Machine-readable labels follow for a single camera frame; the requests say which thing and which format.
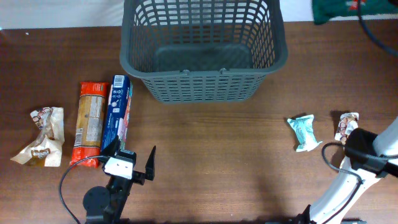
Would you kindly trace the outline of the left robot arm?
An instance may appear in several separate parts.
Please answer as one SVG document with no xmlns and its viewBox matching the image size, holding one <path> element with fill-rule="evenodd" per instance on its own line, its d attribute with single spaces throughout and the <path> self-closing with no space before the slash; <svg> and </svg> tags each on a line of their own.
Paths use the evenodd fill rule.
<svg viewBox="0 0 398 224">
<path fill-rule="evenodd" d="M 118 137 L 103 149 L 103 172 L 110 176 L 106 186 L 96 186 L 83 197 L 87 223 L 129 223 L 128 218 L 122 218 L 122 212 L 130 196 L 134 184 L 144 185 L 146 180 L 153 181 L 155 177 L 155 152 L 153 147 L 147 160 L 145 172 L 134 170 L 136 153 L 121 148 Z"/>
</svg>

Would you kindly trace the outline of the grey plastic basket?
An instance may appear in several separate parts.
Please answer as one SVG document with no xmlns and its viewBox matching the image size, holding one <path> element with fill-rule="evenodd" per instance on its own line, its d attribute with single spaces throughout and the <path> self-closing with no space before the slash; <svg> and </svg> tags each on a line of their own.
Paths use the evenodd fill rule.
<svg viewBox="0 0 398 224">
<path fill-rule="evenodd" d="M 161 103 L 244 101 L 288 57 L 278 0 L 126 0 L 122 68 Z"/>
</svg>

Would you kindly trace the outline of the beige snack bag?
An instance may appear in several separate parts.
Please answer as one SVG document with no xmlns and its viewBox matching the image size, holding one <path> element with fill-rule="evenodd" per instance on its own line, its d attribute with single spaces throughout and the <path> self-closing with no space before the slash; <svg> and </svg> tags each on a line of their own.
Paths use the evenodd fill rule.
<svg viewBox="0 0 398 224">
<path fill-rule="evenodd" d="M 343 113 L 340 116 L 340 121 L 335 133 L 335 140 L 345 144 L 349 135 L 358 128 L 359 113 Z"/>
<path fill-rule="evenodd" d="M 60 167 L 62 146 L 65 142 L 64 109 L 43 107 L 33 110 L 30 117 L 40 133 L 34 141 L 10 160 L 25 166 Z"/>
</svg>

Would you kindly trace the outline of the mint green snack packet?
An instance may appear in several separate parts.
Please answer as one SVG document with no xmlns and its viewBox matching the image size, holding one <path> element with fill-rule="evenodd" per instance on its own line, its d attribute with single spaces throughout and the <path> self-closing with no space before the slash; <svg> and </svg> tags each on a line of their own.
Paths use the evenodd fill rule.
<svg viewBox="0 0 398 224">
<path fill-rule="evenodd" d="M 322 141 L 317 141 L 313 131 L 314 115 L 305 115 L 296 119 L 287 119 L 287 123 L 294 130 L 299 145 L 296 152 L 312 151 L 318 147 Z"/>
</svg>

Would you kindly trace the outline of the green coffee bag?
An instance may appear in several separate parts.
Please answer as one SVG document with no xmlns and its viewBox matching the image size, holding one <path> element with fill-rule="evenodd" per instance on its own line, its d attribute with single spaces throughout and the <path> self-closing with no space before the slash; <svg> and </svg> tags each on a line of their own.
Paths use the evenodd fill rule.
<svg viewBox="0 0 398 224">
<path fill-rule="evenodd" d="M 389 0 L 312 0 L 313 20 L 316 25 L 325 24 L 335 17 L 397 13 L 397 1 Z"/>
</svg>

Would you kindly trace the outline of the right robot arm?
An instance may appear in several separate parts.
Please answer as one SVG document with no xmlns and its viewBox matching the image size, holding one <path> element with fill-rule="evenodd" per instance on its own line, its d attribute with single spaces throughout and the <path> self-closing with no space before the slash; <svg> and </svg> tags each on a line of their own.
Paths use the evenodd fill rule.
<svg viewBox="0 0 398 224">
<path fill-rule="evenodd" d="M 344 149 L 340 167 L 324 155 L 328 146 Z M 307 205 L 292 223 L 341 223 L 355 202 L 372 185 L 387 175 L 397 177 L 397 120 L 381 134 L 354 129 L 344 145 L 329 142 L 322 147 L 325 163 L 338 172 L 328 190 L 312 205 Z"/>
</svg>

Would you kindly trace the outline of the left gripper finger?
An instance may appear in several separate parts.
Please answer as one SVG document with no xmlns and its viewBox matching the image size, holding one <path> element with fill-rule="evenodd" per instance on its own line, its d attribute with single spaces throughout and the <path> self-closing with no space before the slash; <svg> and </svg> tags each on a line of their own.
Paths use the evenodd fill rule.
<svg viewBox="0 0 398 224">
<path fill-rule="evenodd" d="M 101 150 L 101 156 L 114 157 L 115 153 L 119 151 L 120 140 L 119 136 L 116 136 L 104 149 Z"/>
<path fill-rule="evenodd" d="M 145 169 L 146 180 L 153 181 L 155 177 L 155 153 L 156 153 L 156 146 L 154 146 L 151 150 L 149 158 L 147 160 Z"/>
</svg>

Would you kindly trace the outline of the orange biscuit pack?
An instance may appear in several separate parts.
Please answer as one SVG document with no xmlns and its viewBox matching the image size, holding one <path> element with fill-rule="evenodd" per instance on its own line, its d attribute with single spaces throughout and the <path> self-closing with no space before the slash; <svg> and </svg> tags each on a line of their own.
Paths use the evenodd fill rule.
<svg viewBox="0 0 398 224">
<path fill-rule="evenodd" d="M 70 165 L 99 166 L 103 123 L 109 83 L 82 82 Z"/>
</svg>

